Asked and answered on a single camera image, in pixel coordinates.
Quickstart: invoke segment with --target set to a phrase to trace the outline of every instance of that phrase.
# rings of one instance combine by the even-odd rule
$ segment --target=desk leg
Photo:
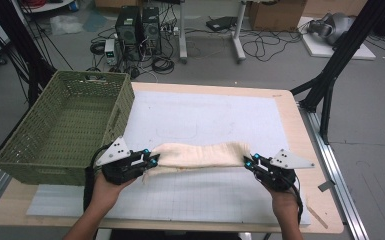
[[[187,62],[188,52],[186,50],[186,36],[185,36],[185,0],[180,1],[180,29],[179,29],[179,54],[182,63]]]
[[[246,1],[241,1],[239,4],[240,5],[238,12],[238,21],[236,22],[236,30],[235,32],[232,32],[233,43],[236,48],[236,53],[238,54],[238,63],[246,59],[244,50],[242,49],[241,41],[239,40],[239,34],[241,32],[242,27],[242,20],[244,19],[244,13],[246,8]]]

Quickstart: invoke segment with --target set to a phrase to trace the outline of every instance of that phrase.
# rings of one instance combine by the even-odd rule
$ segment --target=green basket
[[[94,152],[124,134],[134,100],[127,74],[58,71],[0,151],[26,184],[84,185]]]

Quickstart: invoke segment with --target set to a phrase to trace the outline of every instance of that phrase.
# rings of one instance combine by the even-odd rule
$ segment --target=gray floor
[[[84,23],[90,11],[86,8],[73,15]],[[39,15],[38,20],[46,22],[50,16],[62,14],[72,13],[60,9]],[[205,29],[205,21],[194,20],[187,25]],[[90,40],[113,24],[114,21],[109,20],[97,32],[52,36],[51,39],[73,68],[83,71],[91,67]],[[242,39],[244,42],[254,38]],[[328,62],[325,58],[310,57],[304,44],[299,42],[287,45],[284,52],[268,62],[248,56],[238,65],[229,38],[222,40],[219,36],[199,34],[188,35],[187,40],[190,57],[186,65],[178,61],[176,53],[173,73],[156,75],[158,80],[151,74],[143,74],[136,81],[290,90],[317,76]],[[383,43],[376,44],[385,48]],[[385,51],[367,42],[366,45],[377,59],[353,60],[340,75],[333,96],[329,139],[369,237],[385,239]],[[56,68],[68,69],[54,50],[51,54]],[[27,109],[15,76],[10,64],[0,66],[0,143]],[[55,239],[66,231],[66,228],[0,227],[0,239]],[[253,235],[254,239],[262,236]],[[345,228],[339,235],[306,234],[305,238],[351,239],[351,235]],[[274,234],[271,239],[280,239],[280,235]]]

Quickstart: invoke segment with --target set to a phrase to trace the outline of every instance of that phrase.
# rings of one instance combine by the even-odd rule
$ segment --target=black pole
[[[327,132],[335,81],[384,12],[385,0],[368,0],[320,75],[291,90],[293,95],[297,95],[310,89],[305,99],[299,102],[309,112],[315,112],[324,99],[320,135],[325,144],[329,144]]]

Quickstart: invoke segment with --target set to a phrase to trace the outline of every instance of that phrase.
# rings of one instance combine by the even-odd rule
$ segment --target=cloth
[[[149,169],[144,181],[150,176],[206,167],[242,167],[244,156],[250,154],[249,145],[242,142],[227,142],[208,146],[193,146],[180,143],[165,143],[152,150],[160,154],[158,166]]]

